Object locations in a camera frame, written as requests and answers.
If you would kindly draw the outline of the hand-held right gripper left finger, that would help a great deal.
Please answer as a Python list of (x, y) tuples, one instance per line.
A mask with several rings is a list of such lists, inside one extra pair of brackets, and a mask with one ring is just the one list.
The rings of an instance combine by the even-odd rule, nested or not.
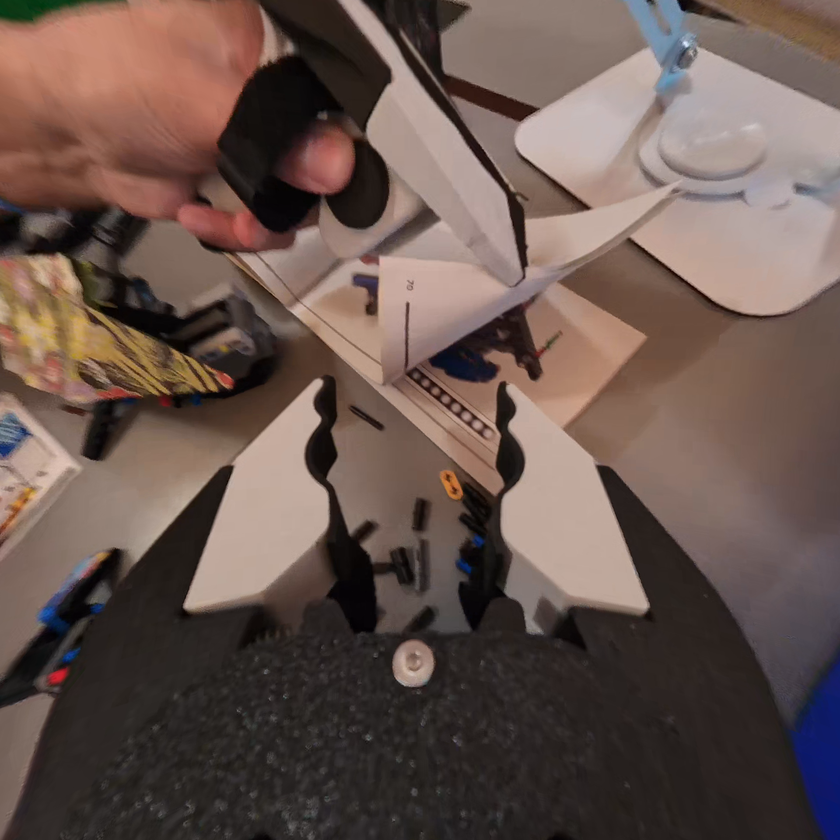
[(296, 629), (332, 598), (355, 632), (379, 621), (370, 556), (329, 479), (338, 453), (334, 378), (315, 379), (234, 460), (183, 608), (255, 606)]

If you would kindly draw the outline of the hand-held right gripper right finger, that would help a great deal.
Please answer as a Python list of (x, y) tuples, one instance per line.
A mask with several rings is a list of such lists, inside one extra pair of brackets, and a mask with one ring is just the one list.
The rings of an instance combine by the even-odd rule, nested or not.
[(458, 587), (468, 625), (477, 629), (503, 599), (536, 634), (552, 634), (575, 608), (648, 613), (595, 459), (513, 384), (498, 386), (496, 426), (501, 488), (481, 559)]

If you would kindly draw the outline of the pile of lego pieces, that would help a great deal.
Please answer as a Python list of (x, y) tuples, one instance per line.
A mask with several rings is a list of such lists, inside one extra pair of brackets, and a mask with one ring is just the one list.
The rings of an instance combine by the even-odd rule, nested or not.
[(335, 436), (344, 515), (374, 566), (377, 631), (467, 631), (459, 561), (471, 532), (440, 479), (455, 465), (390, 406), (358, 396), (339, 404)]

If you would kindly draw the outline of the white instruction booklet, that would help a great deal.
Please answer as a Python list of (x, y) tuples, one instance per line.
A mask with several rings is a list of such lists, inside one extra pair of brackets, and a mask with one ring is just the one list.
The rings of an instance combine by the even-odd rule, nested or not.
[[(622, 244), (676, 196), (670, 185), (610, 206), (529, 219), (531, 266), (514, 288), (475, 265), (441, 222), (375, 266), (338, 259), (315, 227), (289, 249), (229, 258), (495, 492), (498, 383), (514, 384), (560, 428), (596, 399), (645, 336), (562, 281)], [(433, 356), (520, 304), (542, 367), (537, 381), (500, 351), (490, 352), (500, 370), (489, 382), (456, 381), (432, 365)]]

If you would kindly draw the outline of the black lego beam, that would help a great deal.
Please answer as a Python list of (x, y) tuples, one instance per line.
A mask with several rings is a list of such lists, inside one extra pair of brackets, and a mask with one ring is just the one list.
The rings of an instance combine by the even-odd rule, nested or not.
[(113, 436), (128, 405), (126, 399), (97, 402), (81, 447), (81, 455), (90, 461), (100, 461), (109, 451)]

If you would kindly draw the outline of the grey lego block assembly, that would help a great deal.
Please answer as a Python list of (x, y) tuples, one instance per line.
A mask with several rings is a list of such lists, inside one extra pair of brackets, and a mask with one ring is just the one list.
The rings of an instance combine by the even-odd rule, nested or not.
[(240, 289), (181, 318), (168, 337), (171, 346), (233, 382), (224, 399), (251, 391), (268, 382), (277, 369), (279, 346), (269, 324)]

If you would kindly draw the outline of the blue black lego model part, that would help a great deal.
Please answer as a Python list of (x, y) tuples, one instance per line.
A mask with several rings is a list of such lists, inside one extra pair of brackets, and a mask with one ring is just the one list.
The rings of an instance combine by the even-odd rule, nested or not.
[(62, 582), (38, 612), (37, 634), (2, 674), (1, 707), (62, 691), (90, 624), (112, 595), (122, 563), (121, 549), (106, 549), (79, 562)]

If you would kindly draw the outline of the person's left hand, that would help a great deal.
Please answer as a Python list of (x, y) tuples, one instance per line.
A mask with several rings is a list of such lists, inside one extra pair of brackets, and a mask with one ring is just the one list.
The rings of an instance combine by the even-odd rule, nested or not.
[(116, 206), (226, 252), (291, 247), (294, 232), (196, 200), (264, 37), (255, 2), (101, 3), (2, 21), (2, 215)]

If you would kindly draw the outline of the white printed paper leaflet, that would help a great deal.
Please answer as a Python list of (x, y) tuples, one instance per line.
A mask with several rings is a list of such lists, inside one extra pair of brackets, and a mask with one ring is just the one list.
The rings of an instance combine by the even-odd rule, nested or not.
[(5, 559), (58, 496), (81, 464), (13, 394), (1, 394), (1, 558)]

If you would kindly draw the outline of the floral patterned cloth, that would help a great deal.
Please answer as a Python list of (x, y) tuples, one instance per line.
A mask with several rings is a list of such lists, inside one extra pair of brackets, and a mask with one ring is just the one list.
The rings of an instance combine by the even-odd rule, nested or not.
[(63, 255), (1, 261), (2, 366), (79, 406), (226, 393), (234, 380), (88, 305), (91, 267)]

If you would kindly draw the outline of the blue plastic bin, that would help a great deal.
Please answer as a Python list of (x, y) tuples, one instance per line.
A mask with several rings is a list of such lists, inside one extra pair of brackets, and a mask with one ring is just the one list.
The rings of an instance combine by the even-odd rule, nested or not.
[(819, 679), (792, 730), (805, 791), (825, 839), (839, 838), (839, 659)]

